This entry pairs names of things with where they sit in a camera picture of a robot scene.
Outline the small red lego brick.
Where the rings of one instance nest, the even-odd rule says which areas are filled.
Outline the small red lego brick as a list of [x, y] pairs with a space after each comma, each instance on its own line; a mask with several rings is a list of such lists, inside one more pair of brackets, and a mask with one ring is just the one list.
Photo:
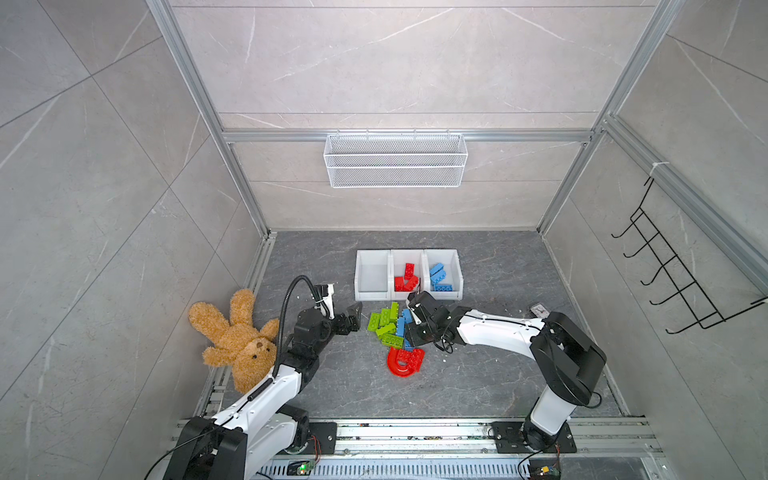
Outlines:
[[412, 292], [419, 286], [420, 279], [417, 276], [395, 277], [394, 290], [396, 292]]

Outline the long red lego brick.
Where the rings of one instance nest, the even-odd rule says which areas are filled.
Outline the long red lego brick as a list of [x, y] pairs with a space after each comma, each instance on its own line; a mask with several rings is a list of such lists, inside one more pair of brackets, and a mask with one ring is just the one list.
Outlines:
[[405, 284], [410, 283], [411, 280], [415, 277], [414, 272], [415, 265], [413, 263], [406, 263], [403, 275], [403, 281]]

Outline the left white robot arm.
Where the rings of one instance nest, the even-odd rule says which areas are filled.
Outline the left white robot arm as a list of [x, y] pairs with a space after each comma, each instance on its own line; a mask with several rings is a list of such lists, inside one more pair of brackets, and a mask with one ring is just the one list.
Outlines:
[[240, 398], [210, 418], [196, 416], [183, 427], [164, 458], [166, 479], [251, 479], [282, 451], [316, 448], [309, 415], [290, 402], [315, 376], [330, 341], [361, 327], [362, 303], [337, 312], [334, 287], [296, 276], [284, 295], [280, 316], [253, 328], [255, 303], [237, 292], [230, 316], [198, 302], [189, 311], [193, 327], [212, 341], [203, 357], [229, 366]]

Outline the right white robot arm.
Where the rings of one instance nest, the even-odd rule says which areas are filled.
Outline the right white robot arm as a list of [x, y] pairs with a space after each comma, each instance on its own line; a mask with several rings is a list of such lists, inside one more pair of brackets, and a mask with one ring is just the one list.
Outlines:
[[430, 293], [411, 293], [407, 307], [414, 321], [405, 337], [415, 347], [432, 344], [444, 352], [456, 345], [488, 346], [534, 360], [546, 387], [521, 427], [533, 451], [552, 447], [573, 411], [590, 406], [607, 357], [567, 315], [519, 319], [465, 306], [448, 307]]

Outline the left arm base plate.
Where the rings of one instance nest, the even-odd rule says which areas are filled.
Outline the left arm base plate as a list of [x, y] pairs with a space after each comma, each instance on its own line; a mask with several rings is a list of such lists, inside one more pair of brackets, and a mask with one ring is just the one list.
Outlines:
[[283, 450], [288, 455], [334, 455], [337, 442], [336, 422], [309, 422], [298, 427], [293, 443]]

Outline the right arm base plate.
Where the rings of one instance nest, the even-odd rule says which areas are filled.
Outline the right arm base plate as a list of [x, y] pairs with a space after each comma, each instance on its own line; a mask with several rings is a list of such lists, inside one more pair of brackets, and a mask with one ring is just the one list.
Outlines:
[[499, 454], [577, 452], [568, 423], [564, 423], [558, 433], [552, 436], [524, 421], [496, 421], [491, 423], [489, 435]]

